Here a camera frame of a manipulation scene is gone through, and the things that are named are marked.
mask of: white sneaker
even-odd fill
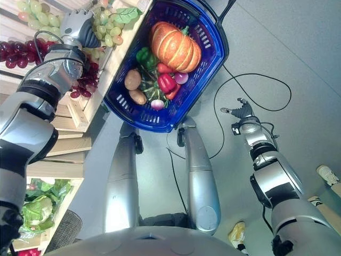
[[[312,196],[312,197],[310,197],[310,198],[308,199],[308,201],[311,202],[314,206],[318,206],[318,205],[320,205],[320,204],[323,204],[323,203],[321,202],[321,199],[320,199],[319,197],[317,197],[317,196]]]
[[[324,164],[317,167],[316,171],[319,176],[321,176],[322,179],[325,180],[330,186],[339,182],[339,178],[332,172],[332,170],[328,166]]]

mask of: produce display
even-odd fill
[[[71,98],[79,96],[90,98],[98,86],[99,59],[103,58],[105,47],[121,45],[122,29],[138,18],[142,12],[136,7],[120,8],[112,10],[113,0],[100,0],[93,6],[94,12],[92,23],[93,31],[96,37],[101,41],[101,47],[96,49],[83,48],[91,68],[84,69],[82,77],[72,86]],[[27,22],[27,26],[39,31],[48,31],[61,37],[60,24],[63,15],[54,15],[50,13],[48,4],[36,0],[18,1],[17,7],[20,12],[18,18]],[[41,33],[42,38],[37,39],[38,49],[36,49],[33,40],[22,42],[0,42],[0,62],[6,61],[8,68],[26,68],[28,63],[41,63],[38,54],[44,60],[48,48],[55,44],[58,39],[47,33]]]
[[[53,217],[59,205],[71,190],[69,180],[32,179],[27,186],[22,208],[24,223],[20,228],[22,238],[31,238],[54,225]]]
[[[201,49],[190,38],[189,27],[157,22],[150,33],[150,48],[136,54],[138,66],[127,72],[124,80],[132,100],[138,105],[150,104],[156,111],[167,108],[201,60]]]

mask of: basket handle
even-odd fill
[[[236,2],[236,0],[229,0],[227,6],[225,7],[224,11],[222,12],[222,14],[220,16],[218,16],[216,14],[216,12],[212,9],[212,7],[206,2],[206,0],[196,0],[197,2],[199,2],[215,19],[215,26],[217,27],[219,34],[222,38],[223,41],[223,45],[224,45],[224,49],[226,51],[226,57],[224,59],[225,60],[228,58],[229,53],[230,53],[230,49],[229,49],[229,43],[228,43],[228,39],[226,37],[226,33],[225,30],[223,28],[223,20],[226,16],[226,14],[229,12],[229,10],[231,9],[231,7],[233,6],[233,4]]]

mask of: potato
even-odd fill
[[[124,85],[128,90],[136,90],[141,83],[141,79],[140,73],[136,69],[131,69],[124,79]]]
[[[129,91],[129,95],[136,104],[143,105],[147,102],[147,97],[139,89]]]

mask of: green bell pepper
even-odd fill
[[[154,70],[158,63],[158,59],[148,47],[143,47],[137,52],[136,60],[148,71]]]

